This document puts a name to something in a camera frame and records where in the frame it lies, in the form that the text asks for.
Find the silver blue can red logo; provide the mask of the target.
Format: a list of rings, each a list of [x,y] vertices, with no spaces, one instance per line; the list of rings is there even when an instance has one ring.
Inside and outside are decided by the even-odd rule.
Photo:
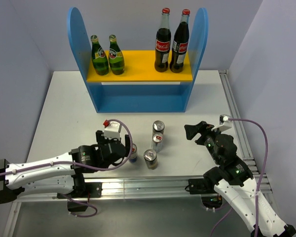
[[[137,145],[133,143],[131,156],[128,160],[130,163],[135,163],[137,159],[138,159],[138,148],[137,148]]]

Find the green glass bottle front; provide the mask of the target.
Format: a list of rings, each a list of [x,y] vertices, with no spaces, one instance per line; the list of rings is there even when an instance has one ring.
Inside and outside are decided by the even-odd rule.
[[[109,36],[110,48],[109,48],[109,65],[111,71],[115,75],[121,75],[124,73],[125,61],[121,49],[119,48],[115,35]]]

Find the green glass bottle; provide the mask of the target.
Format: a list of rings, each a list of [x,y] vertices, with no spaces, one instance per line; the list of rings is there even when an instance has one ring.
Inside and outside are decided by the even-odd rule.
[[[90,37],[92,43],[92,64],[96,73],[104,76],[109,72],[109,63],[103,48],[99,44],[99,39],[96,35]]]
[[[124,73],[125,61],[121,49],[119,48],[115,35],[109,36],[110,48],[109,48],[109,65],[111,71],[115,75],[121,75]]]

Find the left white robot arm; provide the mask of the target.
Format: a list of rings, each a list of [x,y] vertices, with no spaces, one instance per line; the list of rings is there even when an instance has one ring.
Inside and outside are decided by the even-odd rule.
[[[117,136],[96,132],[96,144],[82,145],[62,155],[29,163],[10,163],[0,159],[0,204],[21,195],[59,193],[81,197],[86,192],[83,175],[121,167],[130,158],[132,136],[122,143]]]

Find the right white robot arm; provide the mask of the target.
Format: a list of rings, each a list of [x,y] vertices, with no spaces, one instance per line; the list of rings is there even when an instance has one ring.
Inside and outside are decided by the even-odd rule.
[[[231,135],[224,131],[231,128],[230,119],[221,117],[214,126],[205,121],[185,125],[187,140],[197,134],[197,145],[205,146],[216,166],[200,179],[189,179],[186,190],[192,194],[221,195],[241,217],[253,237],[292,237],[296,229],[286,224],[273,210],[247,164],[237,155],[237,146]]]

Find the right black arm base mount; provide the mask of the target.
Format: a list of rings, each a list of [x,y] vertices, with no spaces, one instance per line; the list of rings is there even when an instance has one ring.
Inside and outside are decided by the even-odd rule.
[[[188,179],[185,191],[190,195],[200,195],[201,205],[207,211],[215,212],[224,207],[222,196],[215,192],[209,181],[204,178]]]

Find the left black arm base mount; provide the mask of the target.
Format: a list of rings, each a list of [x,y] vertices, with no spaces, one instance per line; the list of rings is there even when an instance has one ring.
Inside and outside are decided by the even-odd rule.
[[[67,201],[67,210],[71,215],[77,217],[90,217],[97,214],[98,210],[95,206],[91,205],[91,198],[100,198],[102,195],[101,182],[86,183],[81,187],[74,186],[74,190],[68,194],[57,193],[57,199],[64,199]],[[94,213],[89,215],[82,215],[87,208],[93,208]]]

